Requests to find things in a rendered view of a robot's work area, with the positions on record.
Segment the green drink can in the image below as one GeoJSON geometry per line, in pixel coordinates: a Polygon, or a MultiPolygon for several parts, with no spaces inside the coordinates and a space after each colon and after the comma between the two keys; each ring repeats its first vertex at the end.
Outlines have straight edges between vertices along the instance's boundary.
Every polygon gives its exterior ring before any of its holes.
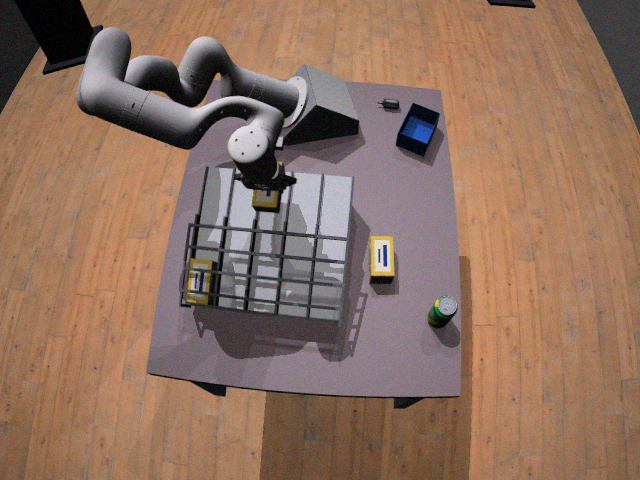
{"type": "Polygon", "coordinates": [[[428,323],[434,328],[444,327],[456,314],[457,303],[451,296],[437,299],[427,315],[428,323]]]}

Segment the yellow carton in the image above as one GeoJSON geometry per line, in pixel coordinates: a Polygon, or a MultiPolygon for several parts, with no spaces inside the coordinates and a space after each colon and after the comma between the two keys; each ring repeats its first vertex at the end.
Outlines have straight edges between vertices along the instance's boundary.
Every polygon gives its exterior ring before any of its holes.
{"type": "Polygon", "coordinates": [[[371,236],[369,243],[369,284],[391,284],[394,278],[393,236],[371,236]]]}
{"type": "Polygon", "coordinates": [[[280,213],[281,197],[280,191],[254,190],[252,207],[259,212],[280,213]]]}
{"type": "MultiPolygon", "coordinates": [[[[217,262],[191,258],[191,268],[207,269],[217,271],[217,262]]],[[[189,270],[188,289],[214,293],[216,274],[203,273],[189,270]]],[[[188,293],[186,302],[213,305],[214,296],[188,293]]]]}

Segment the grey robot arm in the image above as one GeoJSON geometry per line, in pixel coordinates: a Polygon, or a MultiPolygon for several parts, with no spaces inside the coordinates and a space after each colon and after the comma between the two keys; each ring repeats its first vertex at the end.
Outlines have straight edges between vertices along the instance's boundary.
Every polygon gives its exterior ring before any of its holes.
{"type": "Polygon", "coordinates": [[[212,37],[195,39],[178,70],[160,56],[129,61],[130,38],[115,27],[101,30],[90,49],[76,93],[84,113],[185,150],[194,148],[217,121],[244,119],[247,125],[231,135],[228,152],[253,184],[275,175],[275,150],[284,148],[281,130],[299,120],[308,101],[304,78],[292,77],[285,84],[241,68],[212,37]],[[222,99],[192,108],[203,101],[217,73],[222,99]],[[148,91],[164,92],[175,102],[148,91]]]}

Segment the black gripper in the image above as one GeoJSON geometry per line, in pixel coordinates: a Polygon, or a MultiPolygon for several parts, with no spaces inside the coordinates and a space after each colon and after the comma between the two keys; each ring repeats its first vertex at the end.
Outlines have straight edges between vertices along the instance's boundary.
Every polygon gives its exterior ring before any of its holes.
{"type": "Polygon", "coordinates": [[[283,169],[283,167],[278,162],[277,162],[277,171],[276,171],[275,175],[273,176],[272,179],[270,179],[266,183],[263,183],[263,184],[250,183],[247,180],[245,180],[245,178],[242,176],[242,174],[241,174],[241,177],[240,177],[240,173],[235,174],[235,178],[234,179],[238,180],[238,181],[242,180],[241,182],[243,183],[243,185],[247,189],[267,190],[267,191],[280,191],[281,193],[283,193],[284,190],[286,190],[287,186],[291,186],[291,184],[296,184],[297,183],[297,178],[285,175],[285,170],[283,169]],[[287,182],[285,182],[285,181],[287,181],[287,182]]]}

